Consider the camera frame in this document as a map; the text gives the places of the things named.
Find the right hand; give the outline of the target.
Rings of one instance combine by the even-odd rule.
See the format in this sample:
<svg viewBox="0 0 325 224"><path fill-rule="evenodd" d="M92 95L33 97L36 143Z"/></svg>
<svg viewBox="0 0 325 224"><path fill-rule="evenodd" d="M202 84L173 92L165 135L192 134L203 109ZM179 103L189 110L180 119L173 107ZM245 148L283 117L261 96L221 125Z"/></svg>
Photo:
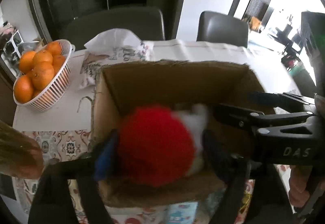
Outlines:
<svg viewBox="0 0 325 224"><path fill-rule="evenodd" d="M289 201L292 206L302 208L310 197L310 193L306 190L307 181L310 176L308 167L290 166L289 178Z"/></svg>

